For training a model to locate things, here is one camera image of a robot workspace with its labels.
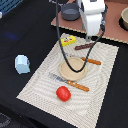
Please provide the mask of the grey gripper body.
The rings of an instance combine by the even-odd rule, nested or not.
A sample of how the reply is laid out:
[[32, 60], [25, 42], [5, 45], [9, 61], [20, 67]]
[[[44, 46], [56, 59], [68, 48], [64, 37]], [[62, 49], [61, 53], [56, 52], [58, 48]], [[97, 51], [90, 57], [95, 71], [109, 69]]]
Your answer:
[[85, 40], [86, 40], [86, 42], [94, 43], [94, 41], [92, 40], [92, 36], [88, 36], [87, 33], [85, 35]]

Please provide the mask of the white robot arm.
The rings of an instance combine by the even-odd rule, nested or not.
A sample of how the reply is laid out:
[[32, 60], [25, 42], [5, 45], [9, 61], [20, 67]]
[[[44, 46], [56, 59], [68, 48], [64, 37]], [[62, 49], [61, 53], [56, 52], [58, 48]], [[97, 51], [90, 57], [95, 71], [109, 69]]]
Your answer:
[[77, 0], [83, 26], [86, 30], [86, 41], [99, 33], [105, 22], [103, 13], [105, 11], [104, 0]]

